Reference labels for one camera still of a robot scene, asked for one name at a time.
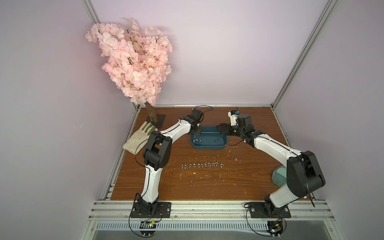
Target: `black mounting plate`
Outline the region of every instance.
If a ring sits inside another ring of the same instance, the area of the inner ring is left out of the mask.
[[[249,206],[248,211],[251,213],[251,218],[280,218],[280,215],[282,218],[291,218],[288,205],[283,206],[281,211],[277,211],[271,215],[265,214],[264,202],[249,202],[245,205]]]
[[[135,202],[133,204],[134,211],[131,212],[131,218],[149,218],[151,215],[149,215],[147,212],[140,211],[139,203]],[[157,203],[157,209],[160,209],[161,212],[163,212],[162,218],[169,218],[170,217],[170,211],[171,211],[171,202],[158,202]],[[153,216],[153,218],[161,218],[161,212],[157,211],[156,214]]]
[[[163,125],[164,125],[164,121],[165,121],[165,119],[166,119],[166,116],[165,116],[165,115],[163,115],[163,114],[158,114],[158,115],[157,115],[157,123],[153,123],[153,125],[154,125],[155,127],[157,127],[158,130],[161,130],[162,127],[163,127]],[[147,121],[147,122],[151,122],[151,118],[148,116],[146,121]]]

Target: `aluminum frame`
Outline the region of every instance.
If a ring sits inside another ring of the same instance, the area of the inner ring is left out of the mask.
[[[333,11],[337,1],[338,0],[329,0],[327,5],[325,6],[322,14],[320,15],[319,20],[317,21],[317,23],[316,23],[314,29],[312,30],[307,42],[305,43],[302,51],[300,52],[299,57],[297,58],[295,64],[293,65],[291,72],[289,73],[287,79],[285,80],[283,87],[281,88],[279,94],[277,94],[276,99],[273,101],[273,103],[272,103],[273,109],[275,109],[277,107],[277,105],[279,104],[279,102],[281,101],[281,98],[285,94],[285,91],[288,89],[293,78],[296,76],[296,73],[299,71],[305,58],[308,56],[308,53],[311,51],[317,37],[319,36],[322,28],[324,27],[325,23],[327,22],[329,15]]]

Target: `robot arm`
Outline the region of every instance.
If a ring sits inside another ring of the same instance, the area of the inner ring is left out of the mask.
[[[149,213],[151,216],[155,213],[159,199],[160,176],[169,161],[172,143],[184,134],[199,135],[202,116],[200,110],[193,109],[190,115],[180,118],[172,127],[161,132],[153,131],[149,136],[143,152],[146,177],[143,192],[137,200],[139,211]]]
[[[280,212],[286,204],[325,185],[324,176],[312,152],[290,148],[265,132],[255,130],[252,119],[247,114],[232,110],[228,116],[231,124],[218,125],[219,133],[241,137],[245,143],[269,154],[287,168],[287,183],[265,197],[264,210],[268,215]]]

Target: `tree trunk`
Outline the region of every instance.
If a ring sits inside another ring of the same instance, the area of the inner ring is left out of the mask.
[[[157,123],[157,114],[155,111],[155,107],[150,105],[148,102],[145,102],[145,108],[147,109],[148,116],[151,119],[151,123]]]

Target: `small teal container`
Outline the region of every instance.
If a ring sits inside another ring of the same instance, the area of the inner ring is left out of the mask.
[[[279,187],[282,187],[287,182],[287,168],[280,166],[273,171],[272,182]]]
[[[204,126],[200,136],[191,134],[191,143],[195,149],[223,149],[228,144],[226,135],[221,135],[216,126]]]

